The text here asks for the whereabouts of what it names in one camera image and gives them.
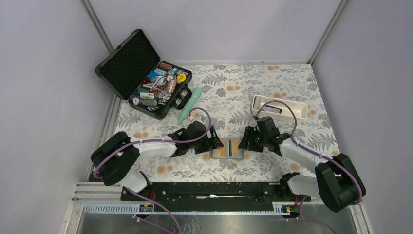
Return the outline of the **taupe leather card holder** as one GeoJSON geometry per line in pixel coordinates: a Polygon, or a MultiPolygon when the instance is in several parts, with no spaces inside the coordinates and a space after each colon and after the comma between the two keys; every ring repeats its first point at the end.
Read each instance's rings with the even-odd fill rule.
{"type": "Polygon", "coordinates": [[[238,146],[241,143],[240,139],[221,139],[223,147],[214,149],[210,152],[210,158],[212,159],[244,159],[243,149],[239,149],[238,146]]]}

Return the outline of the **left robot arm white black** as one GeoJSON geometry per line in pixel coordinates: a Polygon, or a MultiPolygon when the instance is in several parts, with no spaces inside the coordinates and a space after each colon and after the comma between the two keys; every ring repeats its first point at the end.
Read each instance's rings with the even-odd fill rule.
{"type": "Polygon", "coordinates": [[[119,184],[132,190],[137,199],[146,200],[151,194],[150,182],[143,172],[133,169],[135,162],[182,156],[191,149],[200,154],[223,146],[213,126],[206,127],[195,120],[164,138],[138,140],[124,131],[118,132],[95,150],[90,159],[95,167],[94,176],[106,186],[119,184]]]}

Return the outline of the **gold card black stripe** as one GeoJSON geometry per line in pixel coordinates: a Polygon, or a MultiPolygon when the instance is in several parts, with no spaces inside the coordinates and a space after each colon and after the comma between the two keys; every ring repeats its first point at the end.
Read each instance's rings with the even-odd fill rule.
{"type": "Polygon", "coordinates": [[[227,141],[227,157],[228,158],[241,158],[242,151],[238,148],[240,141],[238,139],[229,139],[227,141]]]}

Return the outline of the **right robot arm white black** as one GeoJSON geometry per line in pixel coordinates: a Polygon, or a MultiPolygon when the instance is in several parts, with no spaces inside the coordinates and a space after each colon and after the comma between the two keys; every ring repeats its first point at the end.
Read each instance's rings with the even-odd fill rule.
{"type": "Polygon", "coordinates": [[[271,117],[257,119],[254,127],[247,126],[238,147],[254,152],[267,149],[297,162],[314,174],[314,177],[300,173],[283,175],[279,193],[284,200],[307,195],[320,199],[331,211],[339,212],[347,206],[359,204],[367,193],[346,154],[326,156],[299,142],[292,134],[280,133],[271,117]]]}

